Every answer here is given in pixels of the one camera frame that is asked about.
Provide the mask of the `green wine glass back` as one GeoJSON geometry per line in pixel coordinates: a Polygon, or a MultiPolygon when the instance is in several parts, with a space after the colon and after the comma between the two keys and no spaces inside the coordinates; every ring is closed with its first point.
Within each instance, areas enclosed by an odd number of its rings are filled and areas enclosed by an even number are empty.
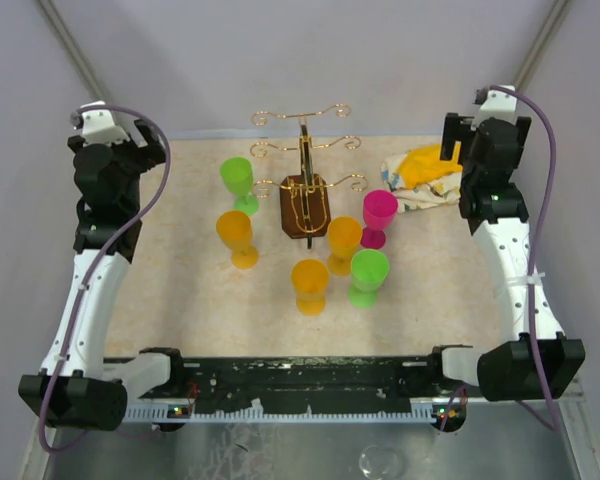
{"type": "Polygon", "coordinates": [[[234,209],[248,216],[259,209],[259,200],[252,193],[254,185],[251,162],[244,157],[232,157],[220,167],[220,175],[227,190],[235,196],[234,209]]]}

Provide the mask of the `pink wine glass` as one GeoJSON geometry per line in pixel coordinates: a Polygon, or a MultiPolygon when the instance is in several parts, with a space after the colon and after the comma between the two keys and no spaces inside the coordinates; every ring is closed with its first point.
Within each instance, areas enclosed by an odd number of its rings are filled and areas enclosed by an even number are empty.
{"type": "Polygon", "coordinates": [[[365,227],[361,246],[381,249],[386,243],[385,230],[391,225],[398,211],[398,200],[385,190],[373,190],[363,200],[362,214],[365,227]]]}

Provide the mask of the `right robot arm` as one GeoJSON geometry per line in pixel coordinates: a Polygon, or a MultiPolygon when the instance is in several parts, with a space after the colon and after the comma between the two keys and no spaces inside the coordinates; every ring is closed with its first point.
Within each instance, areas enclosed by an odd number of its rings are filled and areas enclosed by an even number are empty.
{"type": "Polygon", "coordinates": [[[445,117],[441,158],[459,155],[463,167],[459,209],[491,275],[499,304],[503,342],[482,352],[442,348],[441,361],[426,372],[428,387],[450,395],[462,382],[489,401],[558,399],[585,360],[583,343],[569,339],[552,312],[542,277],[528,266],[529,214],[511,176],[519,166],[531,120],[445,117]]]}

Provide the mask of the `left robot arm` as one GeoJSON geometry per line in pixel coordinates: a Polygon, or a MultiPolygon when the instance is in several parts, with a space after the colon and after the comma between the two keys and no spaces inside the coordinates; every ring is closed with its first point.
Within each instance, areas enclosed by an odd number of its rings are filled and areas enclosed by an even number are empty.
{"type": "Polygon", "coordinates": [[[181,354],[173,348],[146,348],[116,366],[104,362],[113,307],[142,228],[140,177],[171,158],[155,125],[146,120],[134,125],[143,145],[114,123],[68,140],[80,192],[71,286],[38,373],[22,376],[18,386],[41,430],[112,431],[122,423],[129,401],[154,388],[174,397],[188,384],[181,354]]]}

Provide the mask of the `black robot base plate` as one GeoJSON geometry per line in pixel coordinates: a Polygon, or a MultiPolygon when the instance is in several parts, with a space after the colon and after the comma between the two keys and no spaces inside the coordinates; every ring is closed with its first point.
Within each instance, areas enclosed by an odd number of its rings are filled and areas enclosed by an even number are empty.
{"type": "Polygon", "coordinates": [[[460,386],[441,355],[208,357],[184,360],[179,379],[143,400],[191,400],[201,414],[233,413],[257,400],[266,414],[408,413],[416,398],[446,398],[460,386]]]}

